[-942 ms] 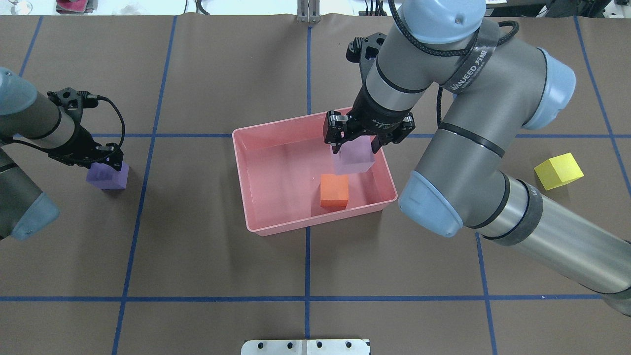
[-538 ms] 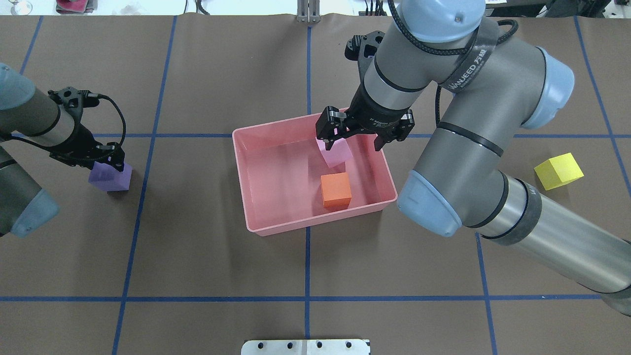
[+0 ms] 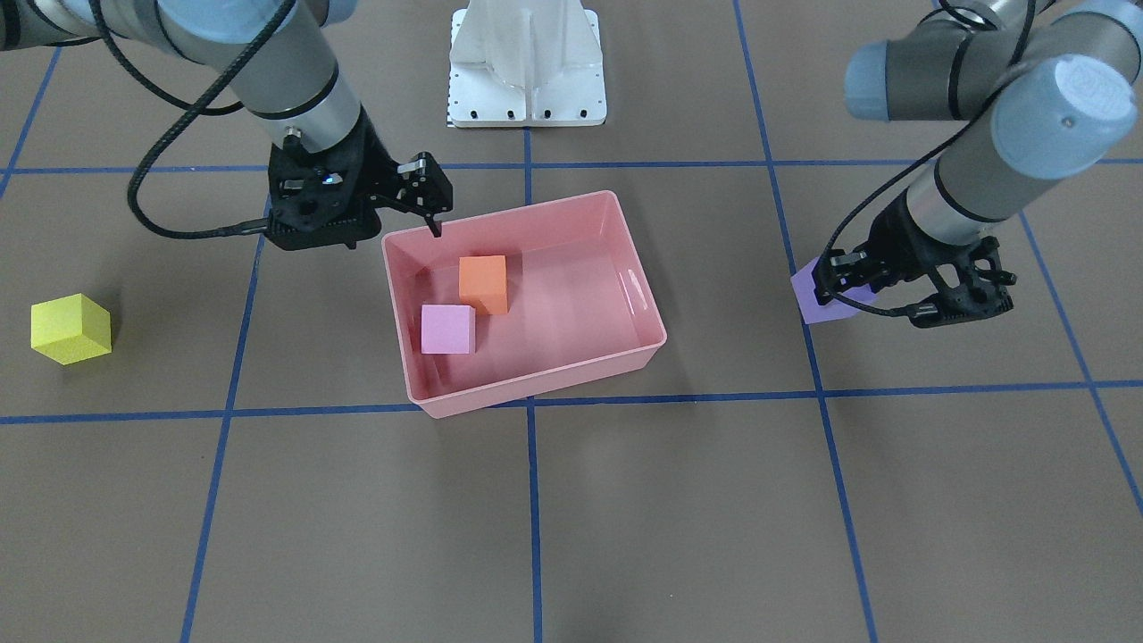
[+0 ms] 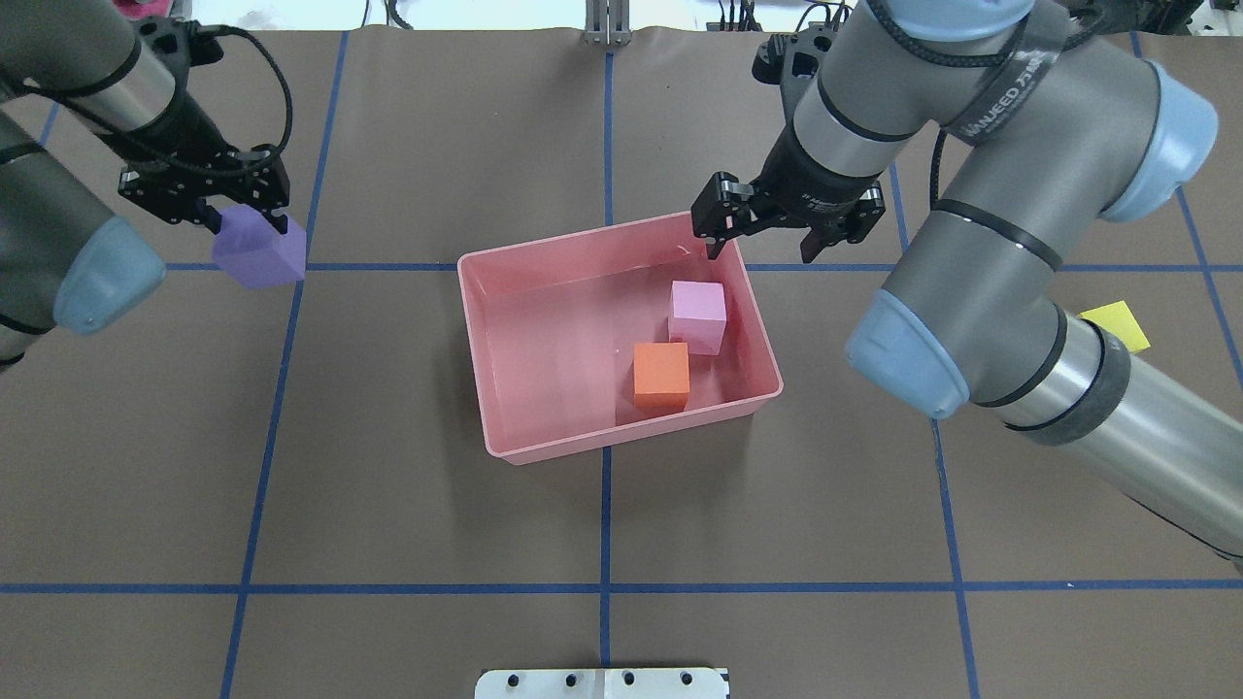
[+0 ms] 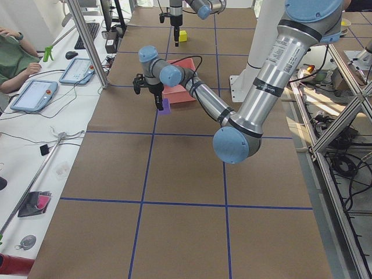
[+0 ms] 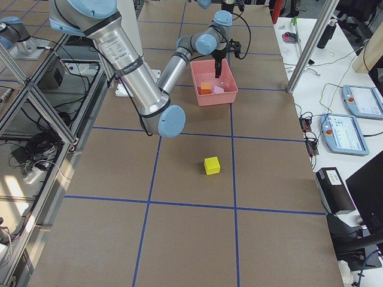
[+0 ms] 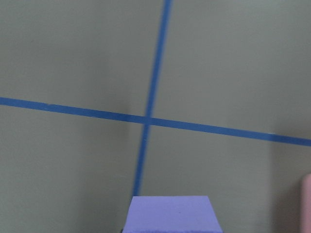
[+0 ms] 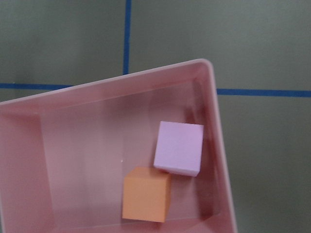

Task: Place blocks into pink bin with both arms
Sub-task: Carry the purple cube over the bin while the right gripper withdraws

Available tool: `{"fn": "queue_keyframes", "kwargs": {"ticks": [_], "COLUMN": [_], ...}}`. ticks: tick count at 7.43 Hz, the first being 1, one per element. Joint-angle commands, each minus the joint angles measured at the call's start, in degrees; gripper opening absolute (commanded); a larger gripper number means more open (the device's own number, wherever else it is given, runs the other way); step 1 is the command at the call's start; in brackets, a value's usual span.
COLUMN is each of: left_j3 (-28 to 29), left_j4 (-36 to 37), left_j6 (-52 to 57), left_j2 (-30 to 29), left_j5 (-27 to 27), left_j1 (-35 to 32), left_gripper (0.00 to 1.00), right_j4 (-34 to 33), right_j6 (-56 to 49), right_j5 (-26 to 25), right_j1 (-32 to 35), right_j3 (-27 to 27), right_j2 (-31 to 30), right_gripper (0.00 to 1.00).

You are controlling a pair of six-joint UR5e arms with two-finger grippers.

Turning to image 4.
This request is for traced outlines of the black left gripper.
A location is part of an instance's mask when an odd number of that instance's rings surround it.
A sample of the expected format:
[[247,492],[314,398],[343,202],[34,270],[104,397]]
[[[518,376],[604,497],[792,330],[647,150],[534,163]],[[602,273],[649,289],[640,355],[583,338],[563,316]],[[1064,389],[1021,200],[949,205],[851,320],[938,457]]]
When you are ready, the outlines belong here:
[[276,146],[239,150],[199,107],[169,107],[150,124],[118,132],[126,162],[118,194],[168,224],[190,221],[218,235],[222,215],[213,197],[254,208],[278,235],[287,234],[290,178],[281,155],[292,132],[283,107],[283,137]]

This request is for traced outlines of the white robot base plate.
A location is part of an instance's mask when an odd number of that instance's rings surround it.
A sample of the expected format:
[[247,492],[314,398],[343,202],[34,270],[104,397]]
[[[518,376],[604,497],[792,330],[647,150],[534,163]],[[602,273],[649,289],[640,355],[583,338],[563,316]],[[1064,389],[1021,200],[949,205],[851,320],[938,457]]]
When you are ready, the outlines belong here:
[[475,698],[728,698],[728,670],[711,667],[497,669]]

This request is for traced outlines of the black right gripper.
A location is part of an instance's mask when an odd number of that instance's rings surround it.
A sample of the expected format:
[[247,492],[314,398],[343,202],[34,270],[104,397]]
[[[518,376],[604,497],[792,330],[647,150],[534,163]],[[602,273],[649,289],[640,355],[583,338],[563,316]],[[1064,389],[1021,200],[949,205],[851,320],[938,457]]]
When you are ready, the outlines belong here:
[[692,233],[709,260],[718,260],[728,240],[768,228],[809,228],[802,262],[840,243],[858,244],[888,211],[878,177],[844,177],[808,154],[791,126],[769,150],[759,177],[748,183],[713,173],[691,204]]

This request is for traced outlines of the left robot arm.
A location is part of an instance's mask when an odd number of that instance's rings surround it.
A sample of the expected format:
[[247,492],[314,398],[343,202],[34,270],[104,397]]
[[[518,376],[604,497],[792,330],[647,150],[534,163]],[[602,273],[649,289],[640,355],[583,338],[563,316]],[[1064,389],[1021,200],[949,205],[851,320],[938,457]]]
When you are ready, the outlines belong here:
[[[117,195],[164,224],[213,234],[213,262],[247,289],[305,279],[307,234],[287,215],[288,80],[254,34],[181,17],[126,17],[109,1],[5,1],[2,102],[61,108],[89,155],[118,159]],[[191,97],[191,70],[222,58],[222,37],[257,49],[283,95],[276,143],[232,146]],[[87,336],[155,292],[167,262],[63,163],[68,146],[2,114],[2,368],[56,328]]]

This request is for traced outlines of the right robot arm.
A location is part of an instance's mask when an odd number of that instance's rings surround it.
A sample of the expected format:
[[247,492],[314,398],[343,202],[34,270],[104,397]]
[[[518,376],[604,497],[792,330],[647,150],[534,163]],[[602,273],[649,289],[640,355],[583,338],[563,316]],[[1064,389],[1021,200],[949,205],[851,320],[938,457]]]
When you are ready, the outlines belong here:
[[803,228],[810,262],[869,231],[865,198],[929,123],[970,154],[846,345],[861,376],[941,419],[967,403],[1241,563],[1241,424],[1047,297],[1093,221],[1134,221],[1218,136],[1203,96],[1057,1],[861,1],[815,71],[783,53],[786,127],[759,177],[691,206],[728,240]]

